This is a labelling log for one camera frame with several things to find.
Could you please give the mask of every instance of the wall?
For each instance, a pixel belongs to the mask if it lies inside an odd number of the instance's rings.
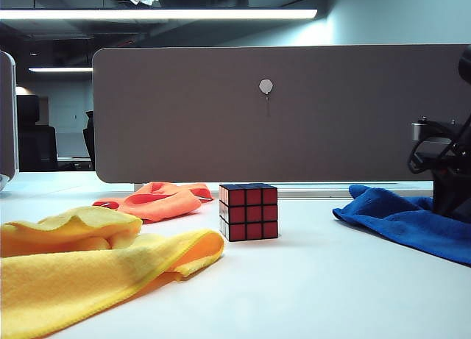
[[[330,0],[326,19],[220,46],[471,43],[471,0]]]
[[[93,109],[90,80],[41,80],[22,86],[49,100],[49,126],[56,129],[60,157],[88,156],[82,130],[87,124],[85,111]]]

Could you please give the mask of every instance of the rubik's cube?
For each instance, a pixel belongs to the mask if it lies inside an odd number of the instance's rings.
[[[229,241],[278,237],[277,188],[264,183],[219,185],[219,223]]]

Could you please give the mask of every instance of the gray desk divider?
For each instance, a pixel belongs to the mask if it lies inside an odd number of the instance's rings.
[[[0,174],[12,179],[18,171],[18,134],[16,123],[15,60],[0,51]]]
[[[464,122],[465,45],[103,49],[93,58],[106,182],[388,181],[411,123]],[[262,79],[274,87],[266,100]]]

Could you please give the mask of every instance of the yellow microfiber cloth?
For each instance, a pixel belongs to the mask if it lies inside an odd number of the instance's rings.
[[[125,249],[2,258],[1,337],[56,332],[143,293],[152,280],[191,275],[215,262],[223,248],[218,233],[202,229],[170,238],[139,235]]]
[[[11,221],[0,228],[1,256],[124,248],[141,225],[134,215],[103,207],[74,208],[37,224]]]

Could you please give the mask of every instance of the blue microfiber cloth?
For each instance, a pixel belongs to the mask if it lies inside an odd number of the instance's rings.
[[[351,185],[354,198],[333,214],[394,242],[471,265],[471,224],[432,213],[430,197],[400,197],[383,188]]]

